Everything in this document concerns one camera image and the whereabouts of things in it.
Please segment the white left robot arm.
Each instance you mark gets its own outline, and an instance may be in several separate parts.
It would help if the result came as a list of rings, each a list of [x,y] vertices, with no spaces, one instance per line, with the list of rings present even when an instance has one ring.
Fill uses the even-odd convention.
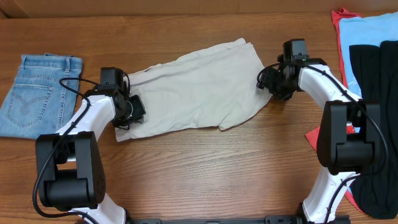
[[[32,193],[36,212],[45,218],[78,215],[87,223],[132,223],[129,212],[106,193],[98,139],[117,116],[126,116],[124,125],[129,126],[145,113],[138,95],[128,100],[91,95],[64,127],[39,136]]]

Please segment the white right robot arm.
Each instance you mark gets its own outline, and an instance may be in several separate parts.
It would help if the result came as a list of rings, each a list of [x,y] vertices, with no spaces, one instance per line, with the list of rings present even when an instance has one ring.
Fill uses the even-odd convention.
[[[263,68],[257,87],[277,99],[305,91],[323,111],[317,139],[321,169],[310,194],[297,214],[268,215],[265,223],[350,223],[349,216],[338,216],[336,210],[351,183],[379,158],[379,105],[350,92],[319,58]]]

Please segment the beige cotton shorts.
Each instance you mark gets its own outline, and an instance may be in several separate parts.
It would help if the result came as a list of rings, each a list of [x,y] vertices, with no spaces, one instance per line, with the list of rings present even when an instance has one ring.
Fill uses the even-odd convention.
[[[128,131],[117,129],[116,139],[237,126],[256,115],[272,97],[256,86],[263,68],[252,43],[240,38],[131,73],[131,94],[140,97],[146,113]]]

